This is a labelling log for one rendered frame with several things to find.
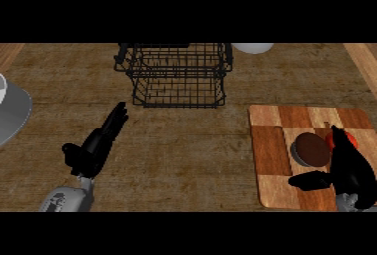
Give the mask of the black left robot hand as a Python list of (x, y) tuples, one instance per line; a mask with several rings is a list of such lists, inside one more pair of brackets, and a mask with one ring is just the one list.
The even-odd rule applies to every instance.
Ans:
[(71, 167), (71, 174), (74, 176), (86, 178), (97, 176), (127, 119), (125, 103), (118, 102), (102, 126), (91, 131), (83, 144), (74, 145), (72, 143), (65, 143), (62, 145), (65, 164)]

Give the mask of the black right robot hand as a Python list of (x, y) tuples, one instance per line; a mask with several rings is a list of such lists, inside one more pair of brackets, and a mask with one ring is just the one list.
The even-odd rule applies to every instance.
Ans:
[(355, 207), (368, 209), (377, 202), (377, 179), (371, 164), (347, 140), (344, 131), (331, 126), (335, 147), (331, 154), (329, 172), (310, 171), (292, 176), (288, 184), (301, 191), (326, 189), (334, 186), (335, 196), (358, 195)]

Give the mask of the chocolate cupcake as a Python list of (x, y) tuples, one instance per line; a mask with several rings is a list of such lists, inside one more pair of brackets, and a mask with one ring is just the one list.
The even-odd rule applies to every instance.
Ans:
[(329, 162), (329, 149), (324, 139), (313, 133), (301, 133), (290, 147), (295, 162), (304, 167), (324, 167)]

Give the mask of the checkered wooden cutting board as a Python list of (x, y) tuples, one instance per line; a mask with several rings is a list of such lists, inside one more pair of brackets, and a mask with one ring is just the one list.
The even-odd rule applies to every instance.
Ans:
[(250, 133), (258, 200), (264, 207), (307, 211), (335, 211), (334, 188), (301, 191), (288, 184), (292, 175), (313, 171), (291, 157), (291, 145), (306, 132), (325, 138), (337, 125), (355, 137), (358, 150), (377, 176), (377, 131), (358, 108), (251, 105)]

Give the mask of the red apple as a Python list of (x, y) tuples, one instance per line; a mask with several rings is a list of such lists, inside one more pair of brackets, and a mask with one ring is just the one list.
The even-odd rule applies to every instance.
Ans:
[[(343, 129), (347, 140), (350, 141), (353, 147), (358, 149), (359, 145), (358, 145), (358, 141), (356, 138), (353, 137), (353, 135)], [(325, 143), (329, 149), (329, 152), (332, 152), (332, 149), (335, 147), (334, 141), (332, 141), (332, 131), (328, 133), (328, 135), (325, 136)]]

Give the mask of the grey round plate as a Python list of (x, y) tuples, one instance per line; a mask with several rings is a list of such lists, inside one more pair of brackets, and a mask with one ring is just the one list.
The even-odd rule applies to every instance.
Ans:
[(0, 104), (0, 146), (18, 134), (32, 112), (32, 99), (28, 92), (7, 79), (7, 91)]

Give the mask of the white cup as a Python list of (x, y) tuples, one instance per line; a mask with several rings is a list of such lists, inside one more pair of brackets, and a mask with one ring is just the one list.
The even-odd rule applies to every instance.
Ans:
[(7, 82), (3, 74), (0, 73), (0, 104), (3, 102), (4, 96), (7, 91)]

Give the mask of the white round bowl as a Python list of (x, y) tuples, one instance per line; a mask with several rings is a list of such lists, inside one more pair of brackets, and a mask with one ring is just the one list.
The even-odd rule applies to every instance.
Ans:
[(270, 50), (273, 44), (272, 43), (233, 43), (232, 46), (244, 53), (261, 54)]

